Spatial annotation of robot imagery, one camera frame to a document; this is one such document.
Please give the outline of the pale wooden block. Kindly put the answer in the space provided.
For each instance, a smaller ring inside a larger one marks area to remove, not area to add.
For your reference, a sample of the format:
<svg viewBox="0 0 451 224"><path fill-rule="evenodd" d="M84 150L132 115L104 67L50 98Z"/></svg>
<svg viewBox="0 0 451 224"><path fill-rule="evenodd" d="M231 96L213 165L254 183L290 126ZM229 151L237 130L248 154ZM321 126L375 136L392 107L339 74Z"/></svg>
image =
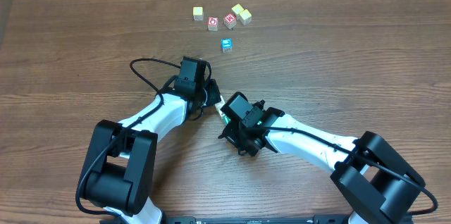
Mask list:
<svg viewBox="0 0 451 224"><path fill-rule="evenodd" d="M220 96L220 101L216 104L214 104L217 111L220 111L223 105L225 104L223 96Z"/></svg>

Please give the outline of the green-edged wooden number block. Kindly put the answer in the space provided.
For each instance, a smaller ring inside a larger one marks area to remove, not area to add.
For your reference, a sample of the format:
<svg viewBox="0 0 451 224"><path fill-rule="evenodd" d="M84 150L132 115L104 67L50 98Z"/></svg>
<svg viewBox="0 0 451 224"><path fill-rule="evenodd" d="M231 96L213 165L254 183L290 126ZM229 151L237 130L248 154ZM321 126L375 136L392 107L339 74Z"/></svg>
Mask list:
<svg viewBox="0 0 451 224"><path fill-rule="evenodd" d="M224 116L223 120L224 120L225 124L228 124L230 122L230 119L227 116Z"/></svg>

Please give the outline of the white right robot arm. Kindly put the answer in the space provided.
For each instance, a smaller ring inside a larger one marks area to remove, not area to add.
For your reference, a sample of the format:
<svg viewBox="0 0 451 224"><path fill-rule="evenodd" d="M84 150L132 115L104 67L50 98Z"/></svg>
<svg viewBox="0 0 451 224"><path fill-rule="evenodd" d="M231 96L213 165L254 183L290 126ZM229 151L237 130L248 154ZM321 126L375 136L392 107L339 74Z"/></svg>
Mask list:
<svg viewBox="0 0 451 224"><path fill-rule="evenodd" d="M240 92L219 108L228 122L221 137L240 154L260 149L300 157L329 173L352 207L347 223L401 223L425 187L424 179L380 135L333 135Z"/></svg>

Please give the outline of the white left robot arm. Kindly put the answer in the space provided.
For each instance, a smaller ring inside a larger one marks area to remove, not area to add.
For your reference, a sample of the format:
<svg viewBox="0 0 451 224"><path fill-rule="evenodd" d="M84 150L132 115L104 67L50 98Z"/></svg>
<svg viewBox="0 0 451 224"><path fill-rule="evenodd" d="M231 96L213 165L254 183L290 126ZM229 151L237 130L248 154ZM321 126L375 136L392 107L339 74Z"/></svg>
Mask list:
<svg viewBox="0 0 451 224"><path fill-rule="evenodd" d="M149 197L157 144L221 100L209 62L186 56L176 67L178 74L156 90L150 105L119 122L101 120L94 127L75 191L83 213L109 215L109 223L166 222Z"/></svg>

